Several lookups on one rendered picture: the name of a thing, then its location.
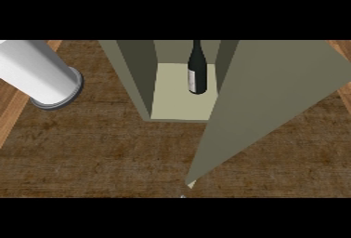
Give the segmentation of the dark wine bottle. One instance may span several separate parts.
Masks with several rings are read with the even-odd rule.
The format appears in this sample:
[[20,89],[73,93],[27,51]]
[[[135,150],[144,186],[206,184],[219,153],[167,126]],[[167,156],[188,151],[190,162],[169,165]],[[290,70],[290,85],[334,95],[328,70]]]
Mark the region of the dark wine bottle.
[[200,41],[192,41],[192,48],[187,61],[187,86],[192,94],[206,92],[206,61]]

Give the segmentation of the olive grey cabinet door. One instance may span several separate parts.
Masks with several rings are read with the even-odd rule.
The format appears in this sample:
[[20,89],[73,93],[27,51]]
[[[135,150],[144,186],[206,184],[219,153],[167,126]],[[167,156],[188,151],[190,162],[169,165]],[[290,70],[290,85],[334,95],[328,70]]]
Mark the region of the olive grey cabinet door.
[[241,40],[185,185],[349,83],[351,40]]

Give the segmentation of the white cylinder with grey base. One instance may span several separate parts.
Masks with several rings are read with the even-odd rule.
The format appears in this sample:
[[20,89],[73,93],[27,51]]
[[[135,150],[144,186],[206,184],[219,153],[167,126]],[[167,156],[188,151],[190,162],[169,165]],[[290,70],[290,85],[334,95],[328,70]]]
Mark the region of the white cylinder with grey base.
[[66,107],[83,88],[82,74],[42,40],[0,40],[0,78],[44,111]]

